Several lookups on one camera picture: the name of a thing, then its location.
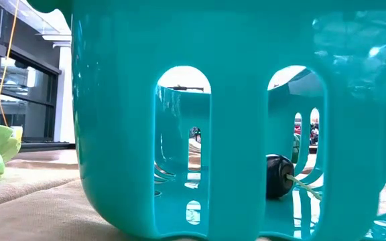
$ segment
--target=white wall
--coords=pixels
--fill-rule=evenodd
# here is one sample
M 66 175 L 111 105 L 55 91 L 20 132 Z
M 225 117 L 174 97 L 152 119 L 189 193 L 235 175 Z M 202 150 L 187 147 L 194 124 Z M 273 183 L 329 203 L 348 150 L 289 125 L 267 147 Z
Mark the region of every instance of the white wall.
M 62 74 L 59 75 L 58 79 L 54 141 L 75 143 L 72 111 L 71 49 L 69 47 L 60 47 L 59 69 Z

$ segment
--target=black ball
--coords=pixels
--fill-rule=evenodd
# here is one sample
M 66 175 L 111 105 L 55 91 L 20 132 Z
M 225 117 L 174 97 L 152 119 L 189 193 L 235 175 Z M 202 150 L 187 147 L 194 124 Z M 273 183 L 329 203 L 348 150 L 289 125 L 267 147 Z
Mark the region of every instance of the black ball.
M 266 198 L 277 199 L 287 194 L 293 187 L 293 181 L 287 175 L 294 175 L 294 165 L 281 155 L 266 155 L 267 158 L 267 184 Z

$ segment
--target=teal plastic basket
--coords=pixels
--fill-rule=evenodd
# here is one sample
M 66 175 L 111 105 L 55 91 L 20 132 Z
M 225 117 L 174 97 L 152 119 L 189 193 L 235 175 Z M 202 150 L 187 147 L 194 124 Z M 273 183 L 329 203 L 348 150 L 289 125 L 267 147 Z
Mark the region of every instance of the teal plastic basket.
M 80 174 L 110 224 L 142 238 L 386 240 L 386 214 L 377 215 L 386 182 L 386 1 L 29 2 L 59 8 L 72 23 Z M 267 91 L 273 74 L 294 64 L 319 75 L 321 97 L 294 94 L 302 88 L 290 84 Z M 211 96 L 159 87 L 157 101 L 157 81 L 174 66 L 198 68 Z M 322 201 L 298 187 L 266 200 L 266 154 L 290 156 L 294 115 L 314 107 L 320 147 L 304 181 L 324 173 Z M 188 180 L 186 162 L 193 126 L 202 131 L 199 181 Z M 159 144 L 156 133 L 168 128 L 179 133 Z M 367 141 L 347 145 L 347 129 Z

